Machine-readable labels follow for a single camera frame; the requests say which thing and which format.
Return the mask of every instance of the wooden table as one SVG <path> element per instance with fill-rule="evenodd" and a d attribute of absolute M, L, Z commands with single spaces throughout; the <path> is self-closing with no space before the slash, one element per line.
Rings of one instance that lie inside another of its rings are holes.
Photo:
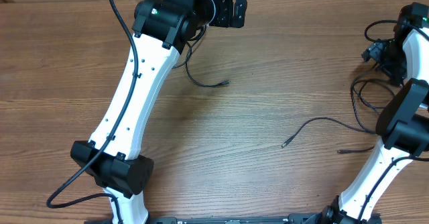
<path fill-rule="evenodd" d="M 153 216 L 248 217 L 312 213 L 356 177 L 376 137 L 357 125 L 349 85 L 369 67 L 366 25 L 396 19 L 413 1 L 249 0 L 243 29 L 211 27 L 190 61 L 203 83 L 173 70 L 149 118 L 142 154 L 154 174 L 145 189 Z M 118 1 L 128 25 L 137 1 Z M 129 43 L 107 1 L 0 5 L 0 223 L 82 223 L 111 216 L 106 199 L 51 210 L 46 199 L 78 170 L 74 140 L 88 139 L 123 72 Z M 392 25 L 375 37 L 392 36 Z M 390 96 L 368 87 L 365 96 Z M 373 128 L 370 109 L 359 107 Z M 384 223 L 427 223 L 428 165 L 410 164 L 375 207 Z M 82 175 L 56 200 L 100 192 Z"/>

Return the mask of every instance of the wooden tabletop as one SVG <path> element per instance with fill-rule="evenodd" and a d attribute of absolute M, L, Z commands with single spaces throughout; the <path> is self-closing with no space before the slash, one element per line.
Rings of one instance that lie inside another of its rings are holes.
<path fill-rule="evenodd" d="M 145 189 L 153 216 L 251 217 L 320 212 L 348 187 L 376 137 L 356 126 L 349 86 L 373 21 L 397 19 L 429 0 L 248 0 L 243 29 L 210 27 L 190 61 L 203 83 L 173 70 L 149 118 L 141 154 L 155 161 Z M 137 1 L 118 1 L 128 25 Z M 374 37 L 392 36 L 393 25 Z M 74 140 L 88 139 L 121 78 L 129 42 L 108 1 L 0 5 L 0 223 L 83 223 L 111 216 L 98 199 L 48 209 L 46 199 L 78 170 Z M 368 87 L 372 103 L 390 96 Z M 359 107 L 374 128 L 377 116 Z M 375 207 L 384 223 L 427 223 L 429 165 L 410 164 Z M 101 192 L 83 174 L 55 201 Z"/>

